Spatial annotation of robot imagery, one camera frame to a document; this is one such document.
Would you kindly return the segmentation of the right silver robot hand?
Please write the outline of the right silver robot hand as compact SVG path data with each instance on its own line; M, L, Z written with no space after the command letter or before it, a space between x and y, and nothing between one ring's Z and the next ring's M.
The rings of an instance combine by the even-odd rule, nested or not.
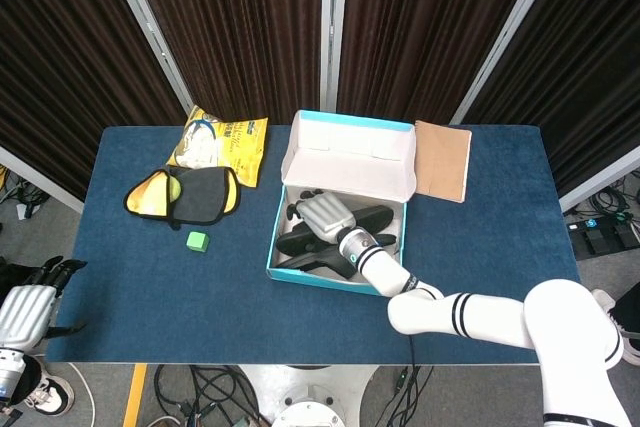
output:
M301 219L322 241L338 244L340 238L356 227L354 214L332 192L306 190L286 208L288 220Z

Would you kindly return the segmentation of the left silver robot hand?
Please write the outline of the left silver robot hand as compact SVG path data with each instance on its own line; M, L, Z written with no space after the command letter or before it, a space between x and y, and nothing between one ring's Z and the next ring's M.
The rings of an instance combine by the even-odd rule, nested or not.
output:
M8 263L1 258L1 348L28 353L44 339L83 330L87 322L53 326L62 294L72 276L87 265L62 256L40 267Z

